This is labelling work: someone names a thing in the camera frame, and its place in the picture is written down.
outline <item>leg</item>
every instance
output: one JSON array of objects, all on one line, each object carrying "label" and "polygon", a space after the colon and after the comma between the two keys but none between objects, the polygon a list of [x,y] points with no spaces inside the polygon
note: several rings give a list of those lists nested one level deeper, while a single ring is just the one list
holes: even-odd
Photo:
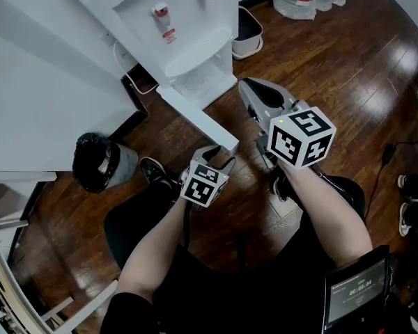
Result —
[{"label": "leg", "polygon": [[[362,188],[352,180],[344,177],[330,177],[330,179],[345,190],[354,200],[353,208],[359,214],[364,221],[365,215],[365,201],[364,191]],[[300,223],[300,229],[296,232],[293,238],[285,246],[285,248],[278,254],[275,259],[277,268],[281,268],[283,271],[288,268],[288,265],[300,264],[300,260],[306,262],[308,259],[312,265],[318,268],[322,268],[323,271],[328,271],[335,267],[333,261],[327,256],[323,250],[313,225],[310,221],[308,214],[305,214],[303,204],[300,202],[297,194],[294,192],[289,181],[287,179],[281,180],[281,173],[279,174],[279,183],[277,185],[280,194],[293,199],[299,207],[304,211],[302,220]]]},{"label": "leg", "polygon": [[400,175],[398,186],[406,198],[418,199],[418,175]]},{"label": "leg", "polygon": [[[109,247],[120,268],[139,242],[166,216],[176,197],[175,186],[164,181],[166,175],[161,165],[151,159],[143,160],[141,170],[150,183],[148,188],[111,210],[104,223]],[[182,310],[189,312],[195,303],[212,298],[220,287],[214,286],[215,283],[220,283],[219,276],[178,245],[164,282],[153,294],[159,318],[167,323],[177,317],[174,310],[186,308]]]}]

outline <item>black sneaker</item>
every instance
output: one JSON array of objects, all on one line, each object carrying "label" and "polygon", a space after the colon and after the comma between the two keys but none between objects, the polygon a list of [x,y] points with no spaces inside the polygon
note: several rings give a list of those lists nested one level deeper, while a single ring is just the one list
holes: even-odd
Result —
[{"label": "black sneaker", "polygon": [[172,190],[177,191],[176,182],[174,182],[164,170],[164,167],[160,162],[151,157],[143,157],[139,162],[141,172],[150,184],[152,182],[167,183]]},{"label": "black sneaker", "polygon": [[281,202],[286,202],[288,200],[288,196],[285,194],[285,180],[286,175],[285,172],[281,170],[276,170],[271,178],[270,183],[270,190],[272,194],[275,194],[279,197]]},{"label": "black sneaker", "polygon": [[409,195],[409,191],[406,192],[405,186],[407,182],[408,182],[407,175],[399,175],[398,178],[396,178],[396,184],[398,185],[401,195],[407,200],[409,200],[409,202],[418,202],[418,198],[413,198],[412,196]]}]

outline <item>digital display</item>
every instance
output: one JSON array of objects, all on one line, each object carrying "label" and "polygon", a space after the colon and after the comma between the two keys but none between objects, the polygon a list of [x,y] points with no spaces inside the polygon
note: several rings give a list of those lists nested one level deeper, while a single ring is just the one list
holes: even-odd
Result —
[{"label": "digital display", "polygon": [[358,309],[384,291],[385,260],[379,261],[367,270],[331,287],[331,323]]}]

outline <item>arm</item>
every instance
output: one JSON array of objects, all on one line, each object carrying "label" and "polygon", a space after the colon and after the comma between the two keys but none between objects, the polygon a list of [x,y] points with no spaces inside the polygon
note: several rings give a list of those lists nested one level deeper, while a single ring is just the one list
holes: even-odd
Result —
[{"label": "arm", "polygon": [[166,216],[138,243],[119,277],[116,294],[137,294],[152,303],[166,278],[183,231],[186,200],[179,198]]},{"label": "arm", "polygon": [[325,252],[337,266],[372,250],[369,232],[356,211],[310,168],[279,165],[304,205]]}]

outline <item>wooden floor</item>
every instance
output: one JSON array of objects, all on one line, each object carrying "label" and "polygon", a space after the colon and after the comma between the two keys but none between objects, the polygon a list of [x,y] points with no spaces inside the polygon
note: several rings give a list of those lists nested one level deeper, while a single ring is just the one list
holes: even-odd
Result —
[{"label": "wooden floor", "polygon": [[[385,144],[418,139],[418,30],[392,0],[347,0],[344,7],[318,13],[313,22],[286,19],[268,3],[251,11],[264,28],[263,49],[234,61],[234,75],[281,84],[296,98],[318,106],[337,127],[321,166],[328,174],[355,180],[368,201]],[[159,95],[141,99],[150,116],[125,142],[140,157],[155,157],[178,173],[195,149],[209,142]],[[221,198],[192,219],[190,250],[209,267],[235,271],[234,239],[242,234],[251,269],[278,253],[284,225],[265,198],[268,173],[253,143],[258,126],[236,87],[206,112],[240,140],[240,147]],[[400,145],[382,172],[368,217],[374,246],[403,250],[395,179],[413,172],[418,172],[418,145]],[[130,182],[94,195],[82,190],[70,173],[59,174],[45,187],[21,238],[13,258],[17,279],[32,279],[50,306],[73,294],[75,303],[63,311],[71,315],[118,277],[102,224],[112,207],[145,187],[137,172]],[[78,332],[97,333],[105,310],[96,311]]]}]

